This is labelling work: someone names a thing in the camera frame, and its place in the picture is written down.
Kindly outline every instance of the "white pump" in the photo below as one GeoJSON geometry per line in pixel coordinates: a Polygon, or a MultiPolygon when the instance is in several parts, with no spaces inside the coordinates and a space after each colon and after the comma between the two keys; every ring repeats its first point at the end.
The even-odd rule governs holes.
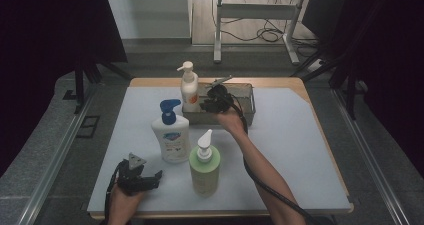
{"type": "Polygon", "coordinates": [[[199,149],[197,150],[197,159],[201,162],[209,162],[212,158],[212,150],[209,147],[211,145],[211,135],[212,129],[209,129],[197,141],[197,144],[199,145],[199,149]]]}
{"type": "Polygon", "coordinates": [[[181,71],[184,69],[183,80],[186,83],[191,83],[194,81],[194,73],[193,73],[193,63],[190,61],[186,61],[183,63],[183,66],[178,68],[177,71],[181,71]]]}

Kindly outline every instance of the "pump dispenser head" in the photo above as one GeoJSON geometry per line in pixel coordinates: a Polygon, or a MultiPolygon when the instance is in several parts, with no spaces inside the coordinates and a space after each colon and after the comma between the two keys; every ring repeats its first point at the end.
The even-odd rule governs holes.
{"type": "Polygon", "coordinates": [[[181,71],[184,69],[184,75],[183,79],[185,82],[193,82],[194,81],[194,74],[193,74],[193,63],[190,61],[186,61],[183,63],[183,66],[180,68],[177,68],[177,71],[181,71]]]}
{"type": "Polygon", "coordinates": [[[197,150],[197,158],[201,162],[209,162],[212,158],[212,150],[209,147],[211,145],[211,135],[212,129],[209,129],[197,141],[197,144],[199,145],[199,149],[197,150]]]}
{"type": "Polygon", "coordinates": [[[160,103],[160,109],[162,110],[162,122],[166,125],[174,124],[177,120],[177,117],[175,116],[175,112],[173,111],[175,106],[178,106],[181,104],[181,101],[179,99],[168,99],[163,100],[160,103]]]}

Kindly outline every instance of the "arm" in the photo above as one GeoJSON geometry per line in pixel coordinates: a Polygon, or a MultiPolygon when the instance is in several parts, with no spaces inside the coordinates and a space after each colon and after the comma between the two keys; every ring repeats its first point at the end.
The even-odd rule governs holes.
{"type": "MultiPolygon", "coordinates": [[[[284,178],[256,148],[244,131],[243,124],[236,111],[234,109],[230,109],[226,113],[217,114],[216,118],[225,130],[234,137],[252,172],[269,187],[296,203],[293,193],[284,178]]],[[[298,214],[292,208],[263,190],[258,185],[256,185],[256,188],[271,214],[274,224],[305,224],[305,220],[302,215],[298,214]]]]}
{"type": "Polygon", "coordinates": [[[138,204],[146,192],[135,195],[126,195],[116,184],[112,189],[110,198],[110,211],[108,225],[125,225],[135,214],[138,204]]]}

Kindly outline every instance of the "white table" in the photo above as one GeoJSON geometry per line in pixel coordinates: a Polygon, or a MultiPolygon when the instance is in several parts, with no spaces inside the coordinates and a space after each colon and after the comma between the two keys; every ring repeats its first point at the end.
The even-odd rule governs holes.
{"type": "MultiPolygon", "coordinates": [[[[196,146],[197,140],[208,128],[212,128],[212,144],[222,156],[218,189],[211,197],[202,198],[194,193],[188,162],[170,164],[162,160],[150,124],[161,116],[159,103],[162,100],[181,97],[179,87],[176,87],[179,81],[138,79],[128,88],[87,209],[91,216],[103,216],[110,177],[116,165],[122,159],[127,159],[130,152],[147,160],[143,176],[164,171],[159,188],[150,191],[139,206],[138,217],[268,214],[243,167],[238,146],[221,127],[190,126],[192,147],[196,146]]],[[[231,82],[250,82],[255,87],[253,92],[257,110],[249,127],[249,136],[287,180],[299,205],[312,214],[351,211],[353,207],[347,199],[347,190],[301,80],[266,78],[232,79],[231,82]],[[293,89],[257,87],[262,83],[268,86],[289,85],[293,89]]],[[[181,106],[174,110],[182,114],[181,106]]]]}

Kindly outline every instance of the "pump bottle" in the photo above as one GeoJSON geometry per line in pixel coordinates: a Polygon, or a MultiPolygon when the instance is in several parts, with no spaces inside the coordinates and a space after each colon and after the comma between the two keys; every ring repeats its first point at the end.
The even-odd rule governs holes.
{"type": "Polygon", "coordinates": [[[160,103],[162,117],[152,122],[162,158],[170,163],[187,161],[190,155],[189,121],[173,111],[180,104],[178,99],[163,100],[160,103]]]}
{"type": "Polygon", "coordinates": [[[200,112],[198,83],[199,77],[193,72],[193,63],[186,61],[177,71],[184,69],[181,79],[181,96],[183,100],[183,112],[200,112]]]}
{"type": "Polygon", "coordinates": [[[189,158],[193,188],[202,197],[211,196],[218,187],[221,155],[211,145],[211,135],[212,130],[209,129],[199,138],[198,147],[191,150],[189,158]]]}

